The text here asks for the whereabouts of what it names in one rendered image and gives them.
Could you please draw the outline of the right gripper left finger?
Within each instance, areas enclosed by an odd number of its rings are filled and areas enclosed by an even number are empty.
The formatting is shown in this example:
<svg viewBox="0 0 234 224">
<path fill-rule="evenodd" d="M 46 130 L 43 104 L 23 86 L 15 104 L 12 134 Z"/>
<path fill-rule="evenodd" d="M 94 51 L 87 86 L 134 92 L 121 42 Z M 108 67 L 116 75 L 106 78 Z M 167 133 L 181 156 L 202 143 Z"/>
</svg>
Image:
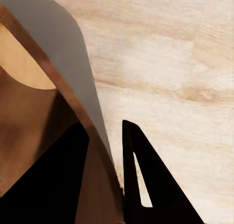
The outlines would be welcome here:
<svg viewBox="0 0 234 224">
<path fill-rule="evenodd" d="M 70 126 L 0 198 L 0 224 L 75 224 L 88 144 Z"/>
</svg>

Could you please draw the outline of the trash can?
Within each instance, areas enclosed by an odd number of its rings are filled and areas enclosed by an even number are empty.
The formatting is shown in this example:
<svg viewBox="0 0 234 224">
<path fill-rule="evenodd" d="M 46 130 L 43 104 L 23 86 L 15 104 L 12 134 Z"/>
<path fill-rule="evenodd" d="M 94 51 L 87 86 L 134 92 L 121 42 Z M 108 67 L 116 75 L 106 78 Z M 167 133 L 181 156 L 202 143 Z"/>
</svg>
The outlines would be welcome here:
<svg viewBox="0 0 234 224">
<path fill-rule="evenodd" d="M 75 224 L 124 224 L 82 31 L 55 0 L 0 0 L 0 198 L 73 124 L 89 136 Z"/>
</svg>

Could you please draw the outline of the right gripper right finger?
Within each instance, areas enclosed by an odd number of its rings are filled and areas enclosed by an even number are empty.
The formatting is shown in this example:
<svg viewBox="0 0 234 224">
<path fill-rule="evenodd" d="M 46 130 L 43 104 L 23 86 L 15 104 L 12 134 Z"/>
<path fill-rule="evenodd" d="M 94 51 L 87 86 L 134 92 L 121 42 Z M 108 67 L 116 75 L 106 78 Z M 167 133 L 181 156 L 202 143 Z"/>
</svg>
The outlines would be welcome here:
<svg viewBox="0 0 234 224">
<path fill-rule="evenodd" d="M 122 120 L 124 224 L 205 224 L 141 128 Z M 153 207 L 144 207 L 134 153 Z"/>
</svg>

